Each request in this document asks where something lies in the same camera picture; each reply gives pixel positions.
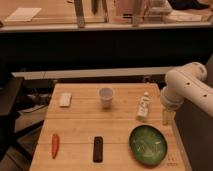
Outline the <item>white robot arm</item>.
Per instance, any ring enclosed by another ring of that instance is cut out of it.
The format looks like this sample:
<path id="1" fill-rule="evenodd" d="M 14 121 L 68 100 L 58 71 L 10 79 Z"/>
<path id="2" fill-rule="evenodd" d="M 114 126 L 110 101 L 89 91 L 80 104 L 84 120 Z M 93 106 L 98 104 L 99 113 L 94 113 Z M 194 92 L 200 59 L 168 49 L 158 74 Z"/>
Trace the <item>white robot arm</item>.
<path id="1" fill-rule="evenodd" d="M 174 67 L 166 73 L 166 86 L 160 93 L 160 101 L 164 106 L 162 110 L 164 125 L 171 123 L 185 99 L 213 118 L 213 106 L 210 105 L 213 102 L 213 88 L 204 83 L 206 78 L 207 69 L 199 62 Z"/>

